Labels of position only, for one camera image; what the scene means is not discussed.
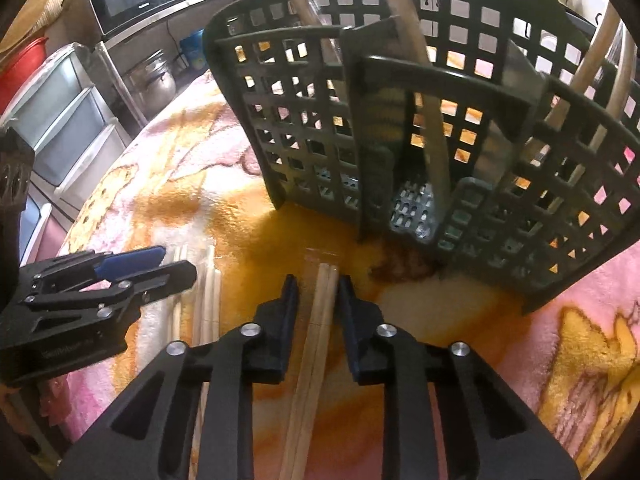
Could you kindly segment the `bare wooden chopsticks pair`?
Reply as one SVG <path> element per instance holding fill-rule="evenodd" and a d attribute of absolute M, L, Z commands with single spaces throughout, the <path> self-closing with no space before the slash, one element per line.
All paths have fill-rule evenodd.
<path fill-rule="evenodd" d="M 279 479 L 303 479 L 322 390 L 337 291 L 338 267 L 321 263 L 292 397 Z"/>

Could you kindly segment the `pink cartoon blanket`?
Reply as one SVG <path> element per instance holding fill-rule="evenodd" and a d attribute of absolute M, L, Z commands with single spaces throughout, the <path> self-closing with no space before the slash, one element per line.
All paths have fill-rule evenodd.
<path fill-rule="evenodd" d="M 575 478 L 637 478 L 639 251 L 626 249 L 531 315 L 518 298 L 462 274 L 437 276 L 412 250 L 357 242 L 347 224 L 296 205 L 274 208 L 255 154 L 211 76 L 154 119 L 96 185 L 66 252 L 188 248 L 218 271 L 220 336 L 298 279 L 291 365 L 254 390 L 254 477 L 376 479 L 379 386 L 358 386 L 347 360 L 383 357 L 383 382 L 425 370 L 408 413 L 436 439 L 414 438 L 422 478 L 482 478 L 480 439 L 521 477 L 558 442 Z"/>

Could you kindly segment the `plastic drawer tower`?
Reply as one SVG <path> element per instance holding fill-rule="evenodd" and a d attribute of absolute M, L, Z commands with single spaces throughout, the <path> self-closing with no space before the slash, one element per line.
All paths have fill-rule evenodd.
<path fill-rule="evenodd" d="M 131 142 L 74 42 L 51 54 L 17 91 L 1 117 L 35 151 L 21 218 L 20 263 L 35 260 L 50 221 L 68 230 L 86 200 Z"/>

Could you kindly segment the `stacked steel pots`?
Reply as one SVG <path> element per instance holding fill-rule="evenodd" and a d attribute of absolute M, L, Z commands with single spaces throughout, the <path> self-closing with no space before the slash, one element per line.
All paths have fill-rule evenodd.
<path fill-rule="evenodd" d="M 176 96 L 177 87 L 162 49 L 144 58 L 125 75 L 126 85 L 147 118 L 161 112 Z"/>

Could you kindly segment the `red plastic basin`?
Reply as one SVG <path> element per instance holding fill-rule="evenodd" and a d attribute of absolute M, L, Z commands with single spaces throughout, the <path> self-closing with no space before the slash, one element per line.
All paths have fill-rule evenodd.
<path fill-rule="evenodd" d="M 14 98 L 16 92 L 20 90 L 24 82 L 35 73 L 47 58 L 46 36 L 40 36 L 23 50 L 11 58 L 9 64 L 1 72 L 0 80 L 0 108 L 4 112 L 9 102 Z"/>

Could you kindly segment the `metal shelf rack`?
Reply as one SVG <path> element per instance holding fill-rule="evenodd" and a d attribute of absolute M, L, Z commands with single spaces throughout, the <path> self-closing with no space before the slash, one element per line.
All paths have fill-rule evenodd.
<path fill-rule="evenodd" d="M 182 0 L 134 23 L 103 45 L 120 76 L 157 50 L 163 51 L 167 61 L 174 64 L 181 53 L 179 41 L 205 28 L 214 14 L 232 1 Z M 142 125 L 119 96 L 98 48 L 91 52 L 88 73 L 126 131 L 136 136 Z"/>

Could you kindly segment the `blue tin can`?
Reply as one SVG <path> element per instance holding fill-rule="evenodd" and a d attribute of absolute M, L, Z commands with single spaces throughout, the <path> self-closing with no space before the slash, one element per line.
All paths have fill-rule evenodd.
<path fill-rule="evenodd" d="M 186 59 L 186 64 L 188 64 L 191 70 L 195 70 L 196 72 L 204 72 L 207 68 L 203 47 L 203 35 L 204 30 L 199 29 L 179 41 L 181 53 Z"/>

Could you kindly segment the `round bamboo tray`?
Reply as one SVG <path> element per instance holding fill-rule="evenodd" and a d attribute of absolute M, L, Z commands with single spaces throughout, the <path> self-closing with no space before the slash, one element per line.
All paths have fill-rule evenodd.
<path fill-rule="evenodd" d="M 63 0 L 26 0 L 1 40 L 1 55 L 17 47 L 33 32 L 51 25 L 62 12 Z"/>

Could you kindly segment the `black plastic utensil basket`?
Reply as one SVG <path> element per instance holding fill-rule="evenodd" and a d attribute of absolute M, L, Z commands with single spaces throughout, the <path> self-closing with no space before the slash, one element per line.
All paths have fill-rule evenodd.
<path fill-rule="evenodd" d="M 236 0 L 205 56 L 276 206 L 535 310 L 639 239 L 638 48 L 558 0 Z"/>

